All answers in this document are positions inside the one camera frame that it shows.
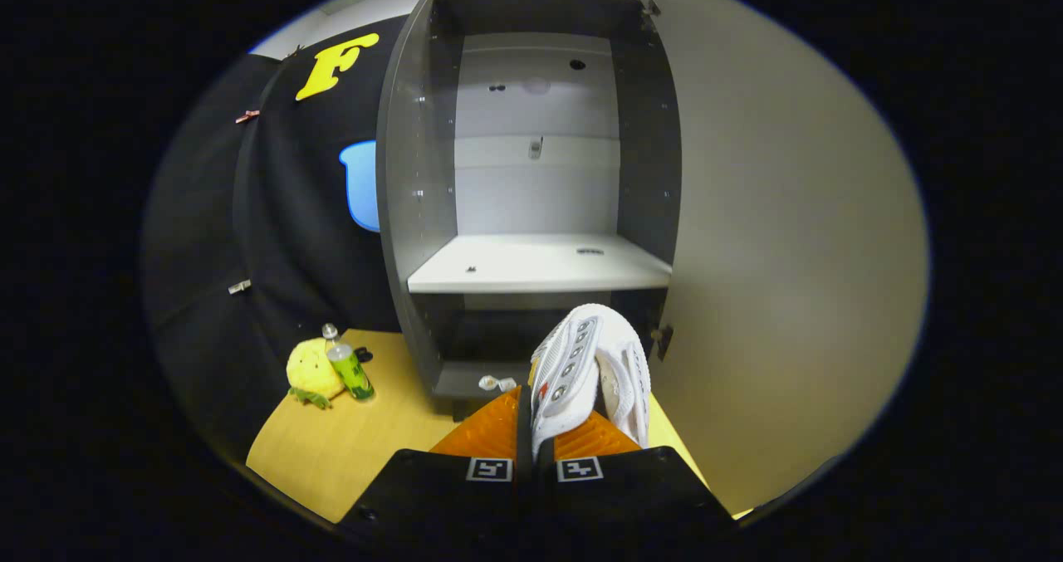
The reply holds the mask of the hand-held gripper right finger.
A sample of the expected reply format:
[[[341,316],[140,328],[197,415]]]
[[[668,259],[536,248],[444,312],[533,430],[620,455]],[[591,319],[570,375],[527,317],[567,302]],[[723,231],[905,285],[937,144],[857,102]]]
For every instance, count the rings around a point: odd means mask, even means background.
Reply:
[[[739,525],[674,448],[559,456],[562,438],[536,460],[532,532],[543,546],[695,546]]]

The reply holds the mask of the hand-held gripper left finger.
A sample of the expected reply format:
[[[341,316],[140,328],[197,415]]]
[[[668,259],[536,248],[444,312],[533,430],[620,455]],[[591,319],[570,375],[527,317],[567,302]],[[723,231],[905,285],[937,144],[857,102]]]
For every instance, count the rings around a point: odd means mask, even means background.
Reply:
[[[339,529],[365,546],[509,546],[534,478],[529,391],[517,387],[457,427],[451,449],[391,456]]]

